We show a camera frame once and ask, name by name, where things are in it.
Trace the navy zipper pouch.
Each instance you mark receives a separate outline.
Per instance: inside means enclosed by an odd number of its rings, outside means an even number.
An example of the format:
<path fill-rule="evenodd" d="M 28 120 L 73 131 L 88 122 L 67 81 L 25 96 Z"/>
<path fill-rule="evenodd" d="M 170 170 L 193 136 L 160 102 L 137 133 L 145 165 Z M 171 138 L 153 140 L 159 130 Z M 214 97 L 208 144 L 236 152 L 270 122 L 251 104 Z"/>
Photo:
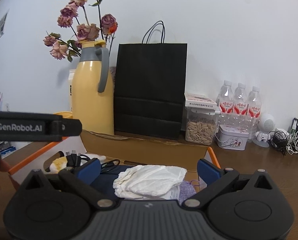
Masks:
<path fill-rule="evenodd" d="M 93 189 L 99 193 L 107 196 L 109 199 L 117 200 L 119 197 L 115 195 L 113 188 L 113 181 L 116 180 L 120 172 L 126 171 L 128 168 L 132 168 L 130 165 L 118 165 L 114 169 L 100 174 L 90 185 Z"/>

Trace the yellow white plush toy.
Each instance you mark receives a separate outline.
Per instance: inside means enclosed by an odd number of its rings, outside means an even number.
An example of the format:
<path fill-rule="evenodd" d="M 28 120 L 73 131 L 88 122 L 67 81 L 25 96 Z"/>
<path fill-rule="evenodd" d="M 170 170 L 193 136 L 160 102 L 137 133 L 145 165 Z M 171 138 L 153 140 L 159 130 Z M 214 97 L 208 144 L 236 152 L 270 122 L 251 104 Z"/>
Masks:
<path fill-rule="evenodd" d="M 56 158 L 57 155 L 54 155 L 52 158 L 48 159 L 44 163 L 44 169 L 47 173 L 57 174 L 59 171 L 67 167 L 67 158 L 65 156 L 59 156 Z M 104 163 L 107 159 L 105 155 L 98 155 L 98 154 L 81 154 L 81 165 L 86 163 L 88 159 L 97 158 L 100 160 L 101 163 Z"/>

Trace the purple knit pouch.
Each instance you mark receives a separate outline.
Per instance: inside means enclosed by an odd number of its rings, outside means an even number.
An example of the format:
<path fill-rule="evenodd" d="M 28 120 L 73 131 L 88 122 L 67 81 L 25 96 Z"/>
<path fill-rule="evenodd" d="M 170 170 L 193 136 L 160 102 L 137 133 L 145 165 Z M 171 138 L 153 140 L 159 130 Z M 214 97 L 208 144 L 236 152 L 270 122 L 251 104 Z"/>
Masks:
<path fill-rule="evenodd" d="M 194 196 L 197 192 L 200 191 L 200 183 L 198 180 L 187 181 L 184 180 L 180 185 L 180 192 L 179 192 L 179 205 L 187 200 L 188 198 Z"/>

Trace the white tissue paper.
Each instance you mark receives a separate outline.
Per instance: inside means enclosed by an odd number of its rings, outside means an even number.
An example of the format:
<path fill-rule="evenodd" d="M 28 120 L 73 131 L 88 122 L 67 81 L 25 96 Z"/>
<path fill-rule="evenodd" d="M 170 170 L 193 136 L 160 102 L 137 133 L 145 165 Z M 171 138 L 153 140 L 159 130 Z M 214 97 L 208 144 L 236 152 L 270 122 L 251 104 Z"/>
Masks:
<path fill-rule="evenodd" d="M 165 200 L 161 196 L 180 185 L 187 170 L 177 166 L 137 165 L 113 181 L 115 195 L 129 200 Z"/>

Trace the white cotton swab jar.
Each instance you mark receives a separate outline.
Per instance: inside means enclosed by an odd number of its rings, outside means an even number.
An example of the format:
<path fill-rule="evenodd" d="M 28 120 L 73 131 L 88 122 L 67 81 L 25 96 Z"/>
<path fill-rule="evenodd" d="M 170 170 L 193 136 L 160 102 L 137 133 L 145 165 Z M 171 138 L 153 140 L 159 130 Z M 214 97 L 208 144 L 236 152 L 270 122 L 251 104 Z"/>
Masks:
<path fill-rule="evenodd" d="M 172 187 L 167 193 L 161 196 L 165 200 L 179 200 L 180 196 L 180 185 Z"/>

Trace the red cardboard box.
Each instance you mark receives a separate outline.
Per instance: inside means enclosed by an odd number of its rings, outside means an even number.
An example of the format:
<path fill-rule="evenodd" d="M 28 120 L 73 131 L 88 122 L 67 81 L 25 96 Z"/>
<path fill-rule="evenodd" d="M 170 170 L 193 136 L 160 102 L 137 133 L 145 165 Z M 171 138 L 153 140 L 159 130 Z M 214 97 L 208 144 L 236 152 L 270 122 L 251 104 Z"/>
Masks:
<path fill-rule="evenodd" d="M 107 160 L 119 159 L 125 165 L 166 165 L 187 169 L 186 179 L 197 179 L 197 162 L 206 159 L 219 167 L 210 146 L 193 144 L 180 137 L 178 140 L 146 137 L 134 134 L 105 135 L 82 131 L 78 137 L 67 137 L 61 142 L 32 142 L 16 150 L 5 160 L 10 164 L 9 174 L 22 183 L 32 169 L 44 169 L 59 152 L 76 151 L 92 157 L 104 155 Z"/>

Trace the white tin box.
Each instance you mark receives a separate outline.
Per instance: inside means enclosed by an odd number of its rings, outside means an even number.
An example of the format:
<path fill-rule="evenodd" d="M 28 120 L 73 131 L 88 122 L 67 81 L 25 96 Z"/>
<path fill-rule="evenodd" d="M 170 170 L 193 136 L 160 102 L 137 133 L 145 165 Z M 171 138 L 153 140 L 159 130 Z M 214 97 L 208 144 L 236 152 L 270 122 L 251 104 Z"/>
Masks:
<path fill-rule="evenodd" d="M 246 129 L 220 125 L 215 134 L 215 141 L 220 148 L 226 150 L 244 151 L 249 139 L 249 133 Z"/>

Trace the clear seed container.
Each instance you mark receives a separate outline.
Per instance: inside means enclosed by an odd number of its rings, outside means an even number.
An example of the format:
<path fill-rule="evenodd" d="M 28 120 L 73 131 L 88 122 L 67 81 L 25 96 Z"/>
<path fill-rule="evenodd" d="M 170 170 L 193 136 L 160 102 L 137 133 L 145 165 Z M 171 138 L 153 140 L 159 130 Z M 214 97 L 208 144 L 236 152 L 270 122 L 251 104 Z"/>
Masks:
<path fill-rule="evenodd" d="M 219 108 L 187 108 L 185 140 L 187 142 L 210 146 L 220 115 Z"/>

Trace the yellow mug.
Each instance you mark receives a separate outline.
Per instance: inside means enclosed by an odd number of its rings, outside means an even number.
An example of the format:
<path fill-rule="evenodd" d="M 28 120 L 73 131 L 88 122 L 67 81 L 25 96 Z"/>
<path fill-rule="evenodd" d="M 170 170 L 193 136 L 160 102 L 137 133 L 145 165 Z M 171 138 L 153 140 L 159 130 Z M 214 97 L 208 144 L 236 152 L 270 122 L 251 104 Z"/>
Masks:
<path fill-rule="evenodd" d="M 55 115 L 60 115 L 65 119 L 72 119 L 73 118 L 73 114 L 70 111 L 56 112 L 54 114 Z"/>

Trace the yellow thermos jug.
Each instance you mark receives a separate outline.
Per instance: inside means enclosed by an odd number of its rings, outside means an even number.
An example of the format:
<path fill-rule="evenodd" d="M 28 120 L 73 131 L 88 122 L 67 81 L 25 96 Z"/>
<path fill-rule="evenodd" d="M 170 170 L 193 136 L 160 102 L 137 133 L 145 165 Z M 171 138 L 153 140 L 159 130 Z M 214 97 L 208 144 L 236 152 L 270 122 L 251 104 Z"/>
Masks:
<path fill-rule="evenodd" d="M 72 80 L 73 118 L 80 120 L 86 131 L 113 135 L 113 95 L 105 41 L 83 43 Z"/>

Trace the white robot figurine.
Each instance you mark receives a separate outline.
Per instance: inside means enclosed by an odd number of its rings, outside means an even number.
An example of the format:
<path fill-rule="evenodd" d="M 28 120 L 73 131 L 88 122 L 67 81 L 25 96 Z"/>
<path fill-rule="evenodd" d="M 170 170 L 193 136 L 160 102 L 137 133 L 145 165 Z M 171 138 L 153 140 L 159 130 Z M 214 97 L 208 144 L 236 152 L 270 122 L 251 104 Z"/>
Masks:
<path fill-rule="evenodd" d="M 268 148 L 270 133 L 275 129 L 275 119 L 271 114 L 262 113 L 259 117 L 258 131 L 255 133 L 255 137 L 252 142 L 260 147 Z"/>

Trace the water bottle left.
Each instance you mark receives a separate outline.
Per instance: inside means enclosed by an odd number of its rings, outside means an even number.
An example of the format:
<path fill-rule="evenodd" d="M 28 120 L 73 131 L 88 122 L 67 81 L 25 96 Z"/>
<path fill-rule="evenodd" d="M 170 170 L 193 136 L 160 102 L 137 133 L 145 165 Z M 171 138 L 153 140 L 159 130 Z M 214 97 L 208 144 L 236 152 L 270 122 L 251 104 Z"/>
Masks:
<path fill-rule="evenodd" d="M 220 125 L 232 125 L 234 102 L 231 81 L 224 80 L 221 90 L 218 93 L 216 103 L 221 111 L 218 117 L 218 127 Z"/>

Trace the water bottle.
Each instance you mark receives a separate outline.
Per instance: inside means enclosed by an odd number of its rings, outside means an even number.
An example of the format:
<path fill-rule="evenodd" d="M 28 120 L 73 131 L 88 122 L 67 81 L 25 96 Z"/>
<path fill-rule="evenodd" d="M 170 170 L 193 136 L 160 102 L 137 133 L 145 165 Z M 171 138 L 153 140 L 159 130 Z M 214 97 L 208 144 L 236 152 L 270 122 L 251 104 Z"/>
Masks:
<path fill-rule="evenodd" d="M 260 95 L 260 89 L 258 87 L 253 86 L 252 91 L 249 93 L 248 96 L 248 131 L 249 131 L 249 138 L 248 142 L 251 142 L 253 137 L 255 136 L 258 119 L 261 114 L 261 107 L 262 107 L 262 99 Z"/>
<path fill-rule="evenodd" d="M 221 111 L 218 117 L 218 127 L 220 125 L 232 125 L 234 102 L 231 81 L 224 80 L 221 90 L 218 93 L 216 103 Z"/>
<path fill-rule="evenodd" d="M 246 128 L 246 115 L 248 110 L 245 84 L 238 83 L 233 96 L 234 125 L 239 128 Z"/>

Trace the water bottle middle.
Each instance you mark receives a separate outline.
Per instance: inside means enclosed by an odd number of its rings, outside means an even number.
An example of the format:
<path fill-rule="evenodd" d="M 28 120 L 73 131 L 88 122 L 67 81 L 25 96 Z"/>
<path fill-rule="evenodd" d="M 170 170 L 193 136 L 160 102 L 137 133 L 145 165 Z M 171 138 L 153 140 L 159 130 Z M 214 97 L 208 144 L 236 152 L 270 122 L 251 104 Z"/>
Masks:
<path fill-rule="evenodd" d="M 245 84 L 238 83 L 233 96 L 234 125 L 239 128 L 246 128 L 246 115 L 248 110 Z"/>

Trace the white milk carton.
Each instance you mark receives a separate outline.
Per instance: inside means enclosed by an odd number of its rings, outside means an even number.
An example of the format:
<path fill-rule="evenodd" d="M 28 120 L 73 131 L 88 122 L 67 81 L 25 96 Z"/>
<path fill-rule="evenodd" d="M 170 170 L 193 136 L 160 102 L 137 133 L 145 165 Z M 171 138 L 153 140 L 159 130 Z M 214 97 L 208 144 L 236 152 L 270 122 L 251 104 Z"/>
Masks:
<path fill-rule="evenodd" d="M 70 110 L 72 111 L 72 81 L 75 74 L 76 69 L 70 69 L 69 70 L 69 76 L 68 76 L 68 87 L 69 87 L 69 105 Z"/>

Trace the small white box on container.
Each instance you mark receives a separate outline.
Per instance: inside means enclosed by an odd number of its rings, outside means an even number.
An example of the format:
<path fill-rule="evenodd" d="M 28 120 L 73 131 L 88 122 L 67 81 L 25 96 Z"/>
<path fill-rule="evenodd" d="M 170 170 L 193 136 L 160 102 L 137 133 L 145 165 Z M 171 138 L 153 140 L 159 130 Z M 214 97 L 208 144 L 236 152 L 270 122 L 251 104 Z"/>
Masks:
<path fill-rule="evenodd" d="M 185 93 L 185 107 L 216 109 L 217 104 L 215 101 L 204 95 Z"/>

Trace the water bottle right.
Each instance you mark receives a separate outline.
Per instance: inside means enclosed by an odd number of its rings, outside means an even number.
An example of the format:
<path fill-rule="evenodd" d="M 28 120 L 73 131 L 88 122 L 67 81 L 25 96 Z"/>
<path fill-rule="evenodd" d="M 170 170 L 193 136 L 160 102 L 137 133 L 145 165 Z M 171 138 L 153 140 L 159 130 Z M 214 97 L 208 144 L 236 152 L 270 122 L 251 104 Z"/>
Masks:
<path fill-rule="evenodd" d="M 260 95 L 260 89 L 258 87 L 253 86 L 252 91 L 249 93 L 248 96 L 248 131 L 249 131 L 249 138 L 248 142 L 251 142 L 253 137 L 255 136 L 258 119 L 261 114 L 261 107 L 262 107 L 262 99 Z"/>

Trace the black paper bag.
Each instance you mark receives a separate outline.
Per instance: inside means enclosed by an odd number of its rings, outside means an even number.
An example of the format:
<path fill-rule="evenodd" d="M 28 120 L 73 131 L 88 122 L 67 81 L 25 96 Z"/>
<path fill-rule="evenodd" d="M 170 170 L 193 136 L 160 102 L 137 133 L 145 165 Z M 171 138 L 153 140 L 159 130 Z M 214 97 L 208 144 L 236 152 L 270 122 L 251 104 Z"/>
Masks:
<path fill-rule="evenodd" d="M 176 140 L 182 127 L 188 45 L 150 43 L 157 21 L 141 43 L 120 44 L 114 85 L 117 132 Z"/>

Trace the dried pink rose bouquet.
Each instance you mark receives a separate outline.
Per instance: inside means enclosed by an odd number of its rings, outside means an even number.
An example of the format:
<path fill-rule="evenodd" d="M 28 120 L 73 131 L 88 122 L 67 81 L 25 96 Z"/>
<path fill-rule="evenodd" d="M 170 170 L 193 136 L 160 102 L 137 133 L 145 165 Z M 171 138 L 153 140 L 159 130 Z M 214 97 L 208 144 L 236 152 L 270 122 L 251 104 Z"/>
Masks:
<path fill-rule="evenodd" d="M 88 4 L 89 0 L 70 0 L 68 4 L 60 10 L 57 19 L 60 28 L 70 28 L 73 36 L 65 40 L 59 33 L 47 33 L 43 42 L 46 47 L 50 47 L 50 55 L 57 60 L 67 59 L 73 61 L 74 57 L 82 54 L 82 45 L 86 42 L 104 41 L 105 45 L 112 49 L 115 33 L 118 29 L 118 21 L 112 14 L 101 14 L 100 5 L 103 0 L 93 0 L 93 4 Z M 99 23 L 92 23 L 87 16 L 86 6 L 97 9 Z"/>

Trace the wall poster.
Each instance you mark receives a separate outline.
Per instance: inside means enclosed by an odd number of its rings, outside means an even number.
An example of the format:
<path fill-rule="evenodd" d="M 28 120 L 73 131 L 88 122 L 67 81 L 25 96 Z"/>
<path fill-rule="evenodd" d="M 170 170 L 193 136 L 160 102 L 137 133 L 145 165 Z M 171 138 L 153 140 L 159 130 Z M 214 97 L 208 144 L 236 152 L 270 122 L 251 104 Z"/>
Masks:
<path fill-rule="evenodd" d="M 0 19 L 0 38 L 4 35 L 5 23 L 7 20 L 8 13 L 9 10 L 7 10 L 6 13 Z"/>

